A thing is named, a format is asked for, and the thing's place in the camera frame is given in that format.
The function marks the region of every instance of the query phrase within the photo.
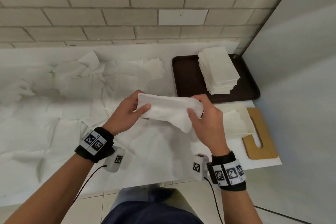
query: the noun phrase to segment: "person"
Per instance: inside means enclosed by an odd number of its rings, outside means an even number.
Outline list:
[[[135,111],[138,103],[137,94],[140,92],[138,90],[124,99],[102,128],[113,136],[130,129],[151,107],[150,104],[146,104]],[[213,159],[230,154],[231,151],[225,140],[222,112],[209,101],[206,95],[197,95],[193,98],[199,100],[204,107],[201,119],[191,108],[187,109],[197,137],[210,149]],[[103,159],[112,153],[102,153],[100,158]],[[95,158],[86,158],[86,155],[76,149],[76,153],[23,203],[5,224],[61,223],[94,162],[97,162]],[[226,224],[262,223],[246,190],[222,189],[221,196]],[[122,189],[102,223],[203,222],[176,189],[152,186],[148,189],[140,187]]]

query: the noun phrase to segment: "cable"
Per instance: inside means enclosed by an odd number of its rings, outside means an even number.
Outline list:
[[[82,188],[81,188],[80,191],[78,192],[78,194],[77,194],[76,198],[74,199],[73,203],[76,201],[76,199],[78,198],[79,194],[82,192],[83,188],[85,187],[85,185],[87,184],[87,182],[91,179],[91,177],[92,177],[92,176],[93,176],[99,169],[101,169],[102,167],[107,167],[107,165],[103,165],[103,166],[97,168],[97,170],[93,172],[93,174],[89,177],[89,179],[86,180],[85,184],[82,186]]]
[[[220,219],[221,223],[224,224],[223,221],[222,221],[222,218],[221,218],[221,214],[219,213],[219,209],[218,209],[218,205],[217,205],[217,200],[216,200],[215,192],[213,191],[212,185],[211,185],[210,181],[206,177],[204,177],[204,179],[206,181],[208,181],[208,183],[210,184],[210,187],[211,187],[212,193],[213,193],[213,198],[215,199],[215,203],[216,203],[216,208],[217,208],[217,213],[218,213],[219,219]]]

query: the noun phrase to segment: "yellow board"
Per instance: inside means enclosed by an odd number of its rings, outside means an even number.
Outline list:
[[[261,148],[255,144],[253,136],[243,137],[247,156],[250,159],[277,158],[278,153],[271,140],[265,121],[258,108],[247,108],[261,141]]]

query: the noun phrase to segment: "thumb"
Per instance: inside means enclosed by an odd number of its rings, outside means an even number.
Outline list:
[[[187,113],[193,127],[195,127],[197,124],[201,122],[192,108],[187,108]]]
[[[151,104],[145,104],[140,107],[134,114],[136,114],[137,118],[139,119],[141,115],[147,112],[151,108]]]

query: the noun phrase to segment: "brown tray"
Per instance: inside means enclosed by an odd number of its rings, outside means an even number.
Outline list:
[[[197,55],[174,57],[172,65],[177,95],[179,97],[191,97],[193,95],[206,94],[214,104],[258,99],[260,90],[242,57],[235,54],[229,54],[229,56],[240,75],[240,79],[230,94],[215,95],[211,95],[207,91],[198,65]]]

